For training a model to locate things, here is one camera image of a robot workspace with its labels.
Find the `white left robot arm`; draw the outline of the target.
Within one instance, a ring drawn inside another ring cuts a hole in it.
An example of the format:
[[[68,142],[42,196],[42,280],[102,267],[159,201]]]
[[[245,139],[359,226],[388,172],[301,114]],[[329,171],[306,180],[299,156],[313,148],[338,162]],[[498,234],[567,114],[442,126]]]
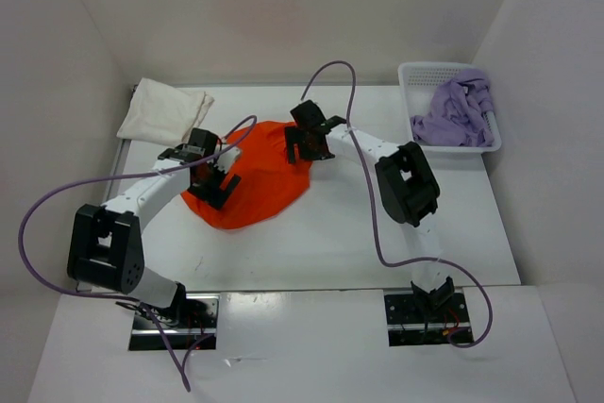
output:
[[[158,155],[148,177],[101,206],[83,205],[75,214],[68,276],[144,303],[167,327],[200,314],[183,284],[146,265],[143,231],[183,193],[221,209],[241,181],[229,172],[241,155],[239,147],[196,128],[186,143]]]

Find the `orange t shirt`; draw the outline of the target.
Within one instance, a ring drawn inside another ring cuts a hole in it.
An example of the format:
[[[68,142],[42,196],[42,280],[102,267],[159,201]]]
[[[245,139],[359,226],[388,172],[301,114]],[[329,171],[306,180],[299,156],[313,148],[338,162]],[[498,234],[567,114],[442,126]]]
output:
[[[210,226],[225,230],[249,227],[287,209],[310,187],[311,168],[309,161],[288,162],[287,126],[260,122],[239,144],[242,155],[231,170],[241,181],[220,210],[184,192],[188,208]]]

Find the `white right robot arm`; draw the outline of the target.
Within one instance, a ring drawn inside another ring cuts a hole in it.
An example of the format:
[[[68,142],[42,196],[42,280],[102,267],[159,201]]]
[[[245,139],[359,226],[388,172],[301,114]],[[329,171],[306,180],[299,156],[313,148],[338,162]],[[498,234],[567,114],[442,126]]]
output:
[[[319,106],[306,100],[291,110],[292,126],[285,128],[287,160],[319,161],[337,157],[358,163],[367,184],[377,257],[387,268],[419,262],[439,262],[443,249],[435,232],[434,214],[441,194],[428,160],[417,143],[389,143],[351,126],[344,118],[327,118]],[[386,261],[378,232],[378,205],[405,234],[417,257]]]

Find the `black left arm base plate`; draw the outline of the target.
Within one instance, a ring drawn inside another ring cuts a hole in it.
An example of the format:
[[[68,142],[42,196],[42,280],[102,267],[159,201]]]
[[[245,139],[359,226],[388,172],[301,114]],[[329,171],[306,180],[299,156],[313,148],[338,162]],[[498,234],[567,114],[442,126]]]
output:
[[[217,321],[220,309],[219,294],[189,293],[191,308],[178,319],[169,318],[168,310],[152,308],[159,325],[176,352],[193,350],[214,350],[217,341]],[[165,351],[160,332],[149,314],[136,306],[130,331],[129,351]]]

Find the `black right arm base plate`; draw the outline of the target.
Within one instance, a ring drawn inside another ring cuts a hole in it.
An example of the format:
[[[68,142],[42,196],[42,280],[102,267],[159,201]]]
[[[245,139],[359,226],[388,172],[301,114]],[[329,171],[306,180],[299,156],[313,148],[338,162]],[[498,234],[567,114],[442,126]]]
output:
[[[448,344],[449,335],[456,344],[474,341],[462,292],[455,292],[427,322],[410,292],[385,294],[384,306],[389,346]]]

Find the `white t shirt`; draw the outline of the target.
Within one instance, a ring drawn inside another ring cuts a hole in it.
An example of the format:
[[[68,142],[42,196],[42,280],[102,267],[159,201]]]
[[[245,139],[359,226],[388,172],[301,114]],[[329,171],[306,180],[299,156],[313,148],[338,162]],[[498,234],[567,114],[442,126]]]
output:
[[[200,127],[214,98],[205,91],[183,92],[153,79],[142,78],[132,95],[119,139],[176,146]]]

